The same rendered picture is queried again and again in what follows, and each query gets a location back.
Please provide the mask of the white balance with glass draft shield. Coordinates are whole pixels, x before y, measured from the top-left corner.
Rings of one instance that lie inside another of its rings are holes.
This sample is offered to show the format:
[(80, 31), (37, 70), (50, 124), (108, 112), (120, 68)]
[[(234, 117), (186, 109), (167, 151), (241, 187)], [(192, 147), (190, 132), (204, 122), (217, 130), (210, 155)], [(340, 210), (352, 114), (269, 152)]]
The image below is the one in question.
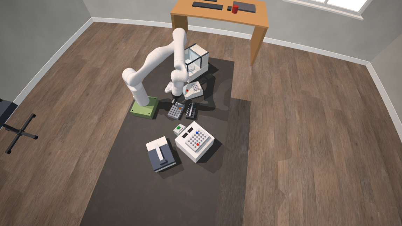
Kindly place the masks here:
[(188, 83), (208, 71), (209, 52), (196, 43), (185, 50), (185, 63), (189, 75)]

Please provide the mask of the white tube rack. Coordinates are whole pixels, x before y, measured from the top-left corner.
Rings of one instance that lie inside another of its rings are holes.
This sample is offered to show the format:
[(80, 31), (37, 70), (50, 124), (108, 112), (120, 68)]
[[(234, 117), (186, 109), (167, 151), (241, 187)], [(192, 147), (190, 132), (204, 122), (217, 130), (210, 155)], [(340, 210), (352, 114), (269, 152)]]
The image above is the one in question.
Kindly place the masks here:
[[(168, 117), (171, 118), (175, 118), (175, 119), (179, 119), (180, 115), (183, 112), (185, 105), (177, 103), (175, 105), (172, 105), (172, 108), (170, 109), (169, 113), (168, 113)], [(180, 108), (180, 110), (179, 110)]]

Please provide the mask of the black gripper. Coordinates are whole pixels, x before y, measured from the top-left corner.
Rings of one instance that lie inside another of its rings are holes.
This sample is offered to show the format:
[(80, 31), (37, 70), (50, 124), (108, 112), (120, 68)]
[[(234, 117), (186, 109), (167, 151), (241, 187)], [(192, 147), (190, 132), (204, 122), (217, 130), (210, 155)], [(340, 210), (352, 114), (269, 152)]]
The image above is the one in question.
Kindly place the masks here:
[[(172, 94), (172, 93), (171, 93), (171, 94)], [(182, 94), (181, 94), (180, 96), (175, 96), (175, 95), (172, 94), (172, 101), (171, 101), (171, 103), (172, 103), (173, 105), (175, 105), (176, 102), (178, 101), (178, 98), (180, 98), (181, 96), (182, 96)]]

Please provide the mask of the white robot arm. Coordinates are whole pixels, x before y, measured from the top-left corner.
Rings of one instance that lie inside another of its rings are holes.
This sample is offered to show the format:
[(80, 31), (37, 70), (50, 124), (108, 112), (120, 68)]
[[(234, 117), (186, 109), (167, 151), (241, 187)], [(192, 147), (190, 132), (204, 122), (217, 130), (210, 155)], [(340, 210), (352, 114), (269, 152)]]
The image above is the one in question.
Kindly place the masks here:
[(189, 75), (185, 65), (184, 45), (187, 43), (186, 32), (183, 28), (176, 28), (172, 41), (168, 46), (158, 47), (148, 54), (143, 67), (137, 72), (132, 68), (127, 68), (122, 73), (122, 78), (133, 94), (133, 98), (140, 106), (146, 106), (149, 103), (148, 95), (143, 87), (142, 80), (169, 55), (174, 52), (174, 67), (177, 70), (172, 71), (171, 79), (165, 92), (172, 91), (175, 96), (180, 96), (183, 91), (183, 85), (188, 81)]

